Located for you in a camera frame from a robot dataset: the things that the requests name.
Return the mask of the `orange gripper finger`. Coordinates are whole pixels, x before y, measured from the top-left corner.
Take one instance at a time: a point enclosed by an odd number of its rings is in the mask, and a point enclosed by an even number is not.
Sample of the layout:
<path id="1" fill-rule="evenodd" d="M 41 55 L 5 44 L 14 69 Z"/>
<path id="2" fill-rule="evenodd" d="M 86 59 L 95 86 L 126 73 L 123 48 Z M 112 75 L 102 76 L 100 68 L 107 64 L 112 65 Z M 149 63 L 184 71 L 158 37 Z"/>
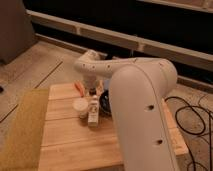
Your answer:
<path id="1" fill-rule="evenodd" d="M 97 86 L 96 86 L 96 94 L 100 96 L 104 92 L 104 83 L 103 80 L 97 81 Z"/>
<path id="2" fill-rule="evenodd" d="M 74 86 L 79 91 L 80 95 L 85 95 L 84 87 L 80 82 L 75 82 Z"/>

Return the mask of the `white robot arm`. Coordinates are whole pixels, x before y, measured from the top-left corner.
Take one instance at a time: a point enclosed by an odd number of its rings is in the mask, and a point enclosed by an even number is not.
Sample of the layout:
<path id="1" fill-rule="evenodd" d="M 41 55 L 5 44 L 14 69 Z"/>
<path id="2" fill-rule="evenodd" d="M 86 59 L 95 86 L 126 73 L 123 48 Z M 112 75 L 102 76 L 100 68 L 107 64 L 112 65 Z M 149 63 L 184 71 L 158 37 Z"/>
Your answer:
<path id="1" fill-rule="evenodd" d="M 179 171 L 162 99 L 175 87 L 177 71 L 162 58 L 102 60 L 89 50 L 74 63 L 88 84 L 109 83 L 109 102 L 125 171 Z"/>

